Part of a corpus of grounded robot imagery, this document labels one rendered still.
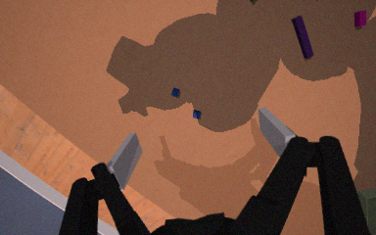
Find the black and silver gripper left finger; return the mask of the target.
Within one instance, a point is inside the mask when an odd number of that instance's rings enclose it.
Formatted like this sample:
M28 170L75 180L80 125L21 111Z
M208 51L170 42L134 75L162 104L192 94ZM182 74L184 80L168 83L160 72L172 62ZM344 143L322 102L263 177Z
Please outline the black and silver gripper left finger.
M121 192L142 153L136 132L129 133L107 165L99 163L91 168L95 179L75 180L59 235L98 235L98 206L103 199L119 235L152 235Z

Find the small blue cube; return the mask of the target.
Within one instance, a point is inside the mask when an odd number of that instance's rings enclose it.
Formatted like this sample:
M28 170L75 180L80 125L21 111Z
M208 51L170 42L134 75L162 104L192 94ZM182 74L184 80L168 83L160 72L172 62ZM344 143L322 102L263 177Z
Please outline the small blue cube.
M200 118L201 111L194 110L193 118Z
M171 95L177 97L180 89L173 88Z

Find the dark purple rod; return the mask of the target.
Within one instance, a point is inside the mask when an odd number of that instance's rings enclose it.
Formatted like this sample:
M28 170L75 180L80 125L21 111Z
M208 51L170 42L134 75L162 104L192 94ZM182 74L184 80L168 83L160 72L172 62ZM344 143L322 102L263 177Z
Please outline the dark purple rod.
M308 59L314 56L302 16L298 16L292 19L292 23L297 34L304 58Z

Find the short magenta rod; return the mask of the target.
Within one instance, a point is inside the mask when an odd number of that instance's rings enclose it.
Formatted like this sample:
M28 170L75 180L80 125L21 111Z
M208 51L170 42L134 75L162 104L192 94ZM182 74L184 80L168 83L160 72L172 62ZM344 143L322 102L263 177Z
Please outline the short magenta rod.
M366 11L354 13L354 26L366 25Z

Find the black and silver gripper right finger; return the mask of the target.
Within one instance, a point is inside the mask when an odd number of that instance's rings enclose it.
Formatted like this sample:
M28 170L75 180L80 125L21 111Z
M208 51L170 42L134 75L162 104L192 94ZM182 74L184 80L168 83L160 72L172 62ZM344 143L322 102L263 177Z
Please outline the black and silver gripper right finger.
M258 109L258 118L260 132L280 159L222 235L280 235L308 167L318 171L324 235L371 235L339 139L308 142L266 107Z

